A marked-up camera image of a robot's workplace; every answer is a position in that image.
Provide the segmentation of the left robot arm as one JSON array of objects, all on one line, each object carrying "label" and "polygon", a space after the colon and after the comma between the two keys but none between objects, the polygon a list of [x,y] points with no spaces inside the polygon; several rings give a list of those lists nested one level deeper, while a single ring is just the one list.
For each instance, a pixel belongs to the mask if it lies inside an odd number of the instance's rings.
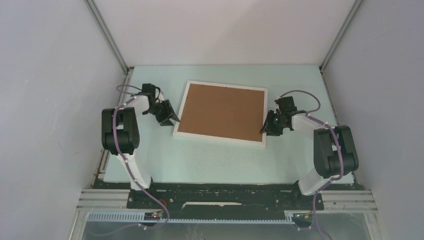
[{"label": "left robot arm", "polygon": [[101,143],[105,150],[117,156],[130,177],[133,190],[143,190],[138,201],[145,208],[153,208],[158,202],[158,194],[150,189],[152,177],[136,163],[136,149],[141,142],[137,115],[152,115],[162,127],[173,126],[180,119],[171,102],[164,98],[160,87],[144,83],[136,87],[137,93],[130,93],[130,98],[115,108],[101,111]]}]

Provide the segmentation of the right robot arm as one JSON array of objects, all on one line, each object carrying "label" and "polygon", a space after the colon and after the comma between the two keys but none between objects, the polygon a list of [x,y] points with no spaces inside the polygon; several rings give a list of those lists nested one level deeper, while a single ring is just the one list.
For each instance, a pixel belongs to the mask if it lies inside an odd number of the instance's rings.
[{"label": "right robot arm", "polygon": [[267,112],[260,133],[279,137],[284,129],[297,131],[313,141],[313,168],[297,182],[291,194],[291,204],[304,209],[311,195],[359,168],[359,160],[350,127],[332,126],[305,110],[298,110],[291,96],[274,101],[277,109]]}]

